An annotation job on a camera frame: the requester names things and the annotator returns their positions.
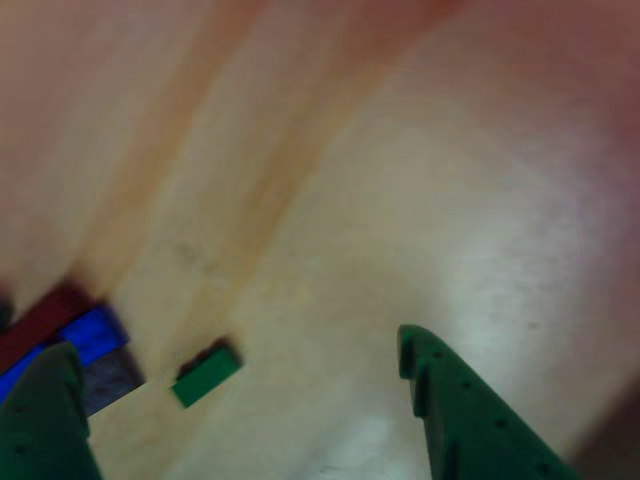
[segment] green plastic piece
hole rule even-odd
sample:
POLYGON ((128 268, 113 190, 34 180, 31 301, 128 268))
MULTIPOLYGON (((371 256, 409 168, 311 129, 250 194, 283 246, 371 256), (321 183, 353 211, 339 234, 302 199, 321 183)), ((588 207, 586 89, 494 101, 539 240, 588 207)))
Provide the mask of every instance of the green plastic piece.
POLYGON ((82 370, 71 344, 46 349, 0 409, 2 480, 100 480, 87 444, 82 370))
POLYGON ((577 480, 509 406, 433 333, 398 332, 400 376, 424 419, 433 480, 577 480))
POLYGON ((242 368, 242 361, 228 344, 215 346, 200 357, 204 358, 178 376, 172 387, 185 408, 242 368))

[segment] toy block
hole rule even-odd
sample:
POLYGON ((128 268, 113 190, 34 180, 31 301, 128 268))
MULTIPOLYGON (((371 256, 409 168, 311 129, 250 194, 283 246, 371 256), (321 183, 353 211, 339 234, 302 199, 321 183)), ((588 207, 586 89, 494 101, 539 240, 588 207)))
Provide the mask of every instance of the toy block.
POLYGON ((58 336, 73 344, 83 366, 123 347, 129 340, 113 311, 104 305, 62 328, 58 336))
POLYGON ((0 375, 91 306, 91 299, 75 285, 58 285, 0 334, 0 375))
POLYGON ((144 383, 125 349, 115 350, 84 368, 84 406, 93 415, 144 383))
POLYGON ((172 389, 187 408, 242 368, 242 361, 226 341, 218 341, 180 371, 172 389))

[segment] floor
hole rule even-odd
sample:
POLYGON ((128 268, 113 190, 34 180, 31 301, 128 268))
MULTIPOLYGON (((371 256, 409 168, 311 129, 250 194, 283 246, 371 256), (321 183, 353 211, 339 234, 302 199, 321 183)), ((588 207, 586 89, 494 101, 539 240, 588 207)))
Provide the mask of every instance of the floor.
POLYGON ((640 405, 639 22, 628 0, 3 2, 0 287, 25 309, 68 275, 122 316, 148 383, 92 417, 106 479, 428 479, 402 323, 587 477, 632 478, 637 428, 594 445, 640 405), (246 367, 182 410, 180 365, 223 335, 246 367))

